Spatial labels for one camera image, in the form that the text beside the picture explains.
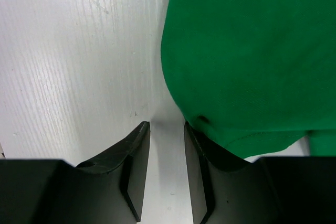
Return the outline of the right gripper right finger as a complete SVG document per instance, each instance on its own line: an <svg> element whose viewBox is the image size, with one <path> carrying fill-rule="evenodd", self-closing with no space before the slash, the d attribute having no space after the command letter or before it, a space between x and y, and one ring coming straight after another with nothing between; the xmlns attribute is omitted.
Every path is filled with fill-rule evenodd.
<svg viewBox="0 0 336 224"><path fill-rule="evenodd" d="M250 163L189 124L184 141L194 223L335 223L334 157Z"/></svg>

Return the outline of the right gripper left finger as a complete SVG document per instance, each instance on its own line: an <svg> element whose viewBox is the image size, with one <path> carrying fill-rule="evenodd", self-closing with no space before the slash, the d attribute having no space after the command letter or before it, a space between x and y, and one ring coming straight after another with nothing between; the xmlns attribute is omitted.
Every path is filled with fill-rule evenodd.
<svg viewBox="0 0 336 224"><path fill-rule="evenodd" d="M60 159L1 160L1 223L138 223L150 124L72 166Z"/></svg>

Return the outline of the green t shirt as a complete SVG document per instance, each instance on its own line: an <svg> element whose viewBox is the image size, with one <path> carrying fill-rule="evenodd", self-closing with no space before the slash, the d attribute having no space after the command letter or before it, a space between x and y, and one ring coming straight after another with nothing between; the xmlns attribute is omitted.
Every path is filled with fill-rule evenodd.
<svg viewBox="0 0 336 224"><path fill-rule="evenodd" d="M307 136L335 155L335 0L169 0L161 63L185 120L231 153Z"/></svg>

